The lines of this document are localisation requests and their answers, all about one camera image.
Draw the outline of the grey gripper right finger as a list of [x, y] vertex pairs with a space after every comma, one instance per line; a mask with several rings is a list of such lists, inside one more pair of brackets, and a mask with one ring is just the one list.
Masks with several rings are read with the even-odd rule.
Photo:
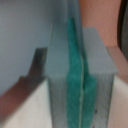
[[114, 75], [118, 73], [98, 31], [83, 29], [89, 74], [97, 80], [95, 114], [91, 128], [107, 128]]

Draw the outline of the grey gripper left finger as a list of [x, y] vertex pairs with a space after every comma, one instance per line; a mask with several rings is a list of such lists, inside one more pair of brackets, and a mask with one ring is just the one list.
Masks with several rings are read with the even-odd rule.
[[53, 128], [80, 128], [83, 59], [73, 19], [53, 25], [45, 75], [50, 85]]

